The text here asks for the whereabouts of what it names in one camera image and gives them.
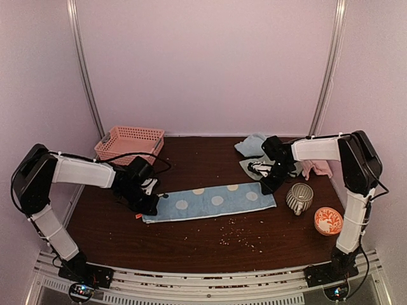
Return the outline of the blue polka dot striped towel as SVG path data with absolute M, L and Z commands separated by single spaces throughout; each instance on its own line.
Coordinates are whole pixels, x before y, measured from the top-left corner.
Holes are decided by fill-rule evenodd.
M 275 208 L 271 194 L 264 195 L 258 182 L 205 187 L 160 195 L 156 215 L 143 215 L 147 224 L 207 219 Z

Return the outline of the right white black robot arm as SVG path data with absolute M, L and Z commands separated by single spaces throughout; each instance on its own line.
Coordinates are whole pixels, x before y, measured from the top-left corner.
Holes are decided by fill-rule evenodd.
M 331 262 L 326 266 L 330 280 L 340 280 L 354 265 L 383 171 L 382 162 L 368 136 L 362 130 L 289 142 L 272 136 L 262 143 L 261 148 L 275 162 L 269 175 L 274 191 L 282 185 L 296 162 L 326 160 L 341 163 L 347 204 L 342 230 L 331 252 Z

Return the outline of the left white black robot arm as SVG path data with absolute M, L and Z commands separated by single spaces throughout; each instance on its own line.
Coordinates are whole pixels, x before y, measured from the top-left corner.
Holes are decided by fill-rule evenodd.
M 117 160 L 127 154 L 106 159 L 55 152 L 45 145 L 34 144 L 10 179 L 13 204 L 33 224 L 39 234 L 62 261 L 67 272 L 78 282 L 87 281 L 91 267 L 86 255 L 67 232 L 52 201 L 56 191 L 80 186 L 109 189 L 125 200 L 128 208 L 142 215 L 158 213 L 158 195 L 153 193 L 156 179 L 152 178 L 152 165 L 145 159 L 147 153 L 132 152 L 133 160 L 127 165 Z

